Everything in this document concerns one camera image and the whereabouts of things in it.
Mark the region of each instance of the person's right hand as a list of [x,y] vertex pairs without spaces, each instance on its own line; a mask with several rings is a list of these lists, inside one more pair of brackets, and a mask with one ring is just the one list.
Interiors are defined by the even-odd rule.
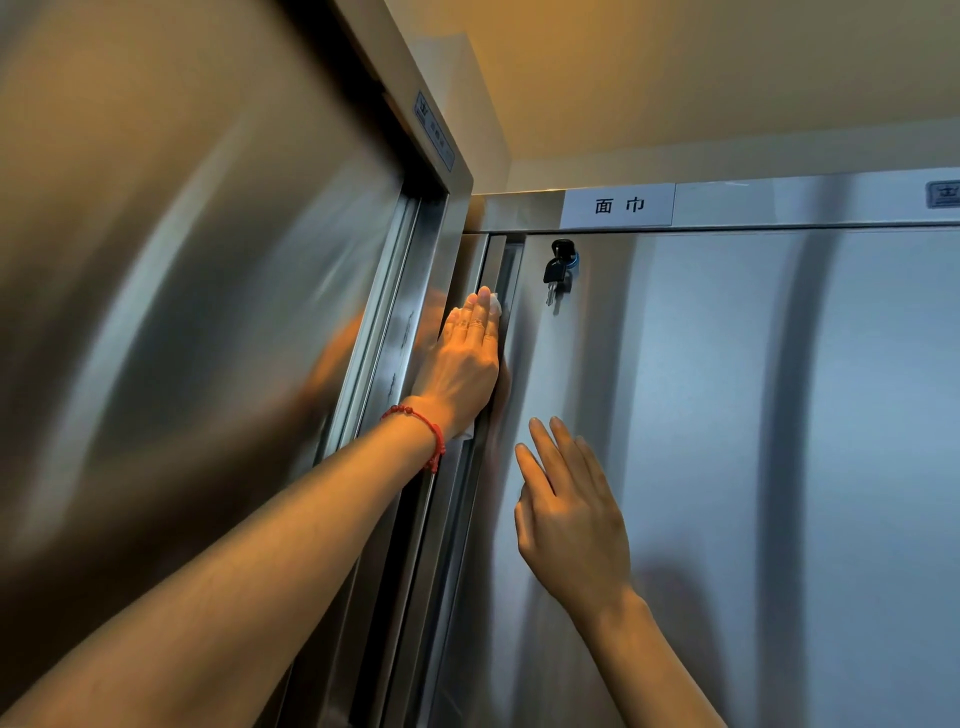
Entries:
[[404,400],[438,425],[445,439],[466,430],[490,400],[499,370],[500,311],[487,286],[450,311]]
[[523,490],[514,509],[520,555],[581,631],[634,595],[630,546],[623,516],[600,463],[587,442],[570,437],[559,419],[553,440],[540,420],[530,434],[540,467],[524,445],[516,446]]

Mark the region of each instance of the yellow ceiling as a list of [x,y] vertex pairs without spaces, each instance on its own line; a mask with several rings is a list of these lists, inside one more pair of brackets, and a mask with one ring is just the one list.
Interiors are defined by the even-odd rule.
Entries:
[[514,158],[960,115],[956,0],[392,0],[466,32]]

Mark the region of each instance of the red bracelet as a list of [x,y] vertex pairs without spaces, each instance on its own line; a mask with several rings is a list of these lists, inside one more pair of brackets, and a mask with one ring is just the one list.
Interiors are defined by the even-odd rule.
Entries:
[[390,417],[391,415],[397,412],[402,412],[405,415],[411,415],[413,417],[416,417],[418,420],[420,420],[422,423],[424,423],[426,426],[428,426],[430,429],[433,430],[433,436],[437,438],[437,446],[433,450],[433,456],[429,460],[427,460],[424,468],[425,469],[429,468],[431,473],[435,473],[437,471],[437,468],[440,465],[440,456],[446,452],[446,445],[444,445],[443,431],[437,425],[434,425],[432,422],[430,422],[425,417],[423,417],[423,415],[421,415],[420,412],[417,412],[416,410],[414,410],[413,407],[411,407],[408,404],[395,404],[393,407],[388,409],[387,412],[384,414],[384,416],[381,417],[380,419],[386,420],[388,417]]

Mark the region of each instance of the stainless steel door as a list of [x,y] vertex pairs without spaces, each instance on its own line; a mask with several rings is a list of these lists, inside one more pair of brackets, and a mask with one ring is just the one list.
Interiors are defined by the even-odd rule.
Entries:
[[960,231],[574,235],[550,309],[555,237],[524,244],[429,723],[620,724],[516,552],[513,445],[559,415],[596,446],[636,585],[730,725],[951,725]]
[[12,9],[0,711],[312,464],[406,209],[394,153],[273,4]]

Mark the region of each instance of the metal nameplate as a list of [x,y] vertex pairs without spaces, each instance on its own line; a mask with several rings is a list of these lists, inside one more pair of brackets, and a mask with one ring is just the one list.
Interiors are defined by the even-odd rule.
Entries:
[[427,104],[422,93],[417,94],[417,102],[414,104],[414,114],[420,120],[420,124],[423,126],[426,135],[430,137],[430,141],[433,142],[433,146],[437,150],[437,154],[440,155],[440,159],[444,161],[446,171],[452,172],[453,162],[457,160],[457,156],[450,147],[449,142],[446,141],[446,134],[444,134],[444,130],[441,128],[437,117],[434,116],[433,110],[430,108],[430,105]]
[[960,180],[931,182],[926,186],[926,206],[960,207]]
[[673,225],[676,184],[568,189],[561,230],[628,230]]

